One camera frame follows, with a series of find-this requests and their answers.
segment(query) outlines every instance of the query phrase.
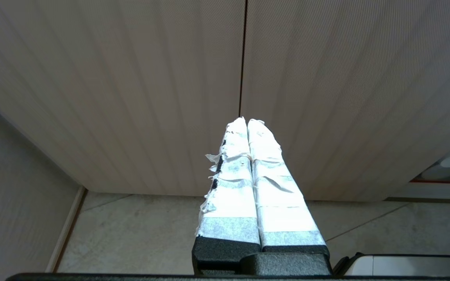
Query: tile grout line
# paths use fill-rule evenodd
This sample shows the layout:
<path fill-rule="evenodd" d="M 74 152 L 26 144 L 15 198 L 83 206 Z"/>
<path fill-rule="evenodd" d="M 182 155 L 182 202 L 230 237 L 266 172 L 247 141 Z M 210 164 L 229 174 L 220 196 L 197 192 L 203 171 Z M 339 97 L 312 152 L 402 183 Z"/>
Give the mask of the tile grout line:
<path fill-rule="evenodd" d="M 334 238 L 338 238 L 338 237 L 340 237 L 341 235 L 344 235 L 344 234 L 349 233 L 350 231 L 352 231 L 352 230 L 354 230 L 354 229 L 357 229 L 357 228 L 360 228 L 361 226 L 364 226 L 365 224 L 368 224 L 368 223 L 370 223 L 370 222 L 373 222 L 373 221 L 375 221 L 375 220 L 377 220 L 377 219 L 381 219 L 382 217 L 384 217 L 384 216 L 386 216 L 386 215 L 388 215 L 388 214 L 390 214 L 390 213 L 393 213 L 393 212 L 395 212 L 396 210 L 399 210 L 399 209 L 401 209 L 401 208 L 404 208 L 405 206 L 408 206 L 408 205 L 410 205 L 410 204 L 411 204 L 411 203 L 407 203 L 407 204 L 404 204 L 404 205 L 402 205 L 402 206 L 400 206 L 400 207 L 398 207 L 398 208 L 395 208 L 395 209 L 393 209 L 393 210 L 390 210 L 390 211 L 384 213 L 383 215 L 379 215 L 378 217 L 375 217 L 375 218 L 373 218 L 373 219 L 370 219 L 370 220 L 367 221 L 367 222 L 364 222 L 364 223 L 362 223 L 362 224 L 359 224 L 358 226 L 355 226 L 354 228 L 351 228 L 351 229 L 349 229 L 349 230 L 347 230 L 347 231 L 345 231 L 345 232 L 343 232 L 343 233 L 340 233 L 340 234 L 336 235 L 335 237 L 331 237 L 331 238 L 327 239 L 325 242 L 329 242 L 329 241 L 333 240 Z"/>
<path fill-rule="evenodd" d="M 112 201 L 102 203 L 102 204 L 100 204 L 100 205 L 98 205 L 98 206 L 94 206 L 94 207 L 91 207 L 91 208 L 87 208 L 86 210 L 81 210 L 81 211 L 80 211 L 80 214 L 81 214 L 81 213 L 84 213 L 84 212 L 86 212 L 86 211 L 89 211 L 89 210 L 93 210 L 94 208 L 102 207 L 102 206 L 105 206 L 105 205 L 107 205 L 107 204 L 110 204 L 110 203 L 114 203 L 114 202 L 116 202 L 116 201 L 119 201 L 119 200 L 121 200 L 121 199 L 125 199 L 125 198 L 127 198 L 127 197 L 132 196 L 132 195 L 133 195 L 133 194 L 128 194 L 128 195 L 126 195 L 126 196 L 124 196 L 124 197 L 117 198 L 117 199 L 114 199 L 114 200 L 112 200 Z"/>

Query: floor tile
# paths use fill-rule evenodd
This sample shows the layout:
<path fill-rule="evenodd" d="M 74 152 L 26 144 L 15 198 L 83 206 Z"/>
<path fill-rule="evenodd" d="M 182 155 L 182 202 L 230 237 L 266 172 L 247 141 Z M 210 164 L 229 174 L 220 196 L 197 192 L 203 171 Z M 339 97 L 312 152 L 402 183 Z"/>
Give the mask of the floor tile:
<path fill-rule="evenodd" d="M 88 190 L 86 194 L 86 198 L 82 203 L 81 212 L 85 210 L 89 210 L 91 208 L 95 208 L 100 205 L 105 205 L 110 202 L 117 201 L 119 199 L 130 196 L 131 194 L 118 194 L 118 193 L 100 193 L 100 192 L 92 192 Z"/>
<path fill-rule="evenodd" d="M 364 254 L 450 254 L 450 204 L 408 203 L 329 240 L 331 263 Z"/>
<path fill-rule="evenodd" d="M 331 239 L 369 222 L 376 217 L 404 206 L 404 202 L 329 202 L 308 201 L 310 213 L 314 217 L 325 240 Z"/>
<path fill-rule="evenodd" d="M 59 272 L 193 274 L 203 197 L 132 195 L 82 212 Z"/>

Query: beige wall panel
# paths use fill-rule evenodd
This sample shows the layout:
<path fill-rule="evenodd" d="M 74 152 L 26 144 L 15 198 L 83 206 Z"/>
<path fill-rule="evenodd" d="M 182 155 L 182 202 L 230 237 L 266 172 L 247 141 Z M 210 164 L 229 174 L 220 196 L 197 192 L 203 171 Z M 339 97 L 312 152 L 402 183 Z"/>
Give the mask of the beige wall panel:
<path fill-rule="evenodd" d="M 450 1 L 250 0 L 241 115 L 308 199 L 384 199 L 450 149 Z"/>
<path fill-rule="evenodd" d="M 0 1 L 0 112 L 90 190 L 202 195 L 238 115 L 244 10 Z"/>
<path fill-rule="evenodd" d="M 79 187 L 0 117 L 0 280 L 47 269 Z"/>

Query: tile floor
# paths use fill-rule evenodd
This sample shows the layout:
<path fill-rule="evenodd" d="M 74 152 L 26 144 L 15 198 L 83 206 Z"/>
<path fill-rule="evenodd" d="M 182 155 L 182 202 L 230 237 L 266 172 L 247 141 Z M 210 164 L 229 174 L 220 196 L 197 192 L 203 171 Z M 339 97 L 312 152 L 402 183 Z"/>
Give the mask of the tile floor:
<path fill-rule="evenodd" d="M 59 272 L 193 274 L 202 197 L 89 192 Z M 308 202 L 331 263 L 366 254 L 450 254 L 450 204 Z"/>

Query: white wall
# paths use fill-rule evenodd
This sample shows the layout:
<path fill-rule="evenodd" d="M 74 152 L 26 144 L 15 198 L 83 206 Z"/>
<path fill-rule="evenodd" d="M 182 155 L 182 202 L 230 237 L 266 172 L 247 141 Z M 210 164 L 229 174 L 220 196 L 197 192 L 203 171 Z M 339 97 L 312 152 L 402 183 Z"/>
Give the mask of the white wall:
<path fill-rule="evenodd" d="M 0 116 L 0 281 L 46 270 L 78 188 Z"/>

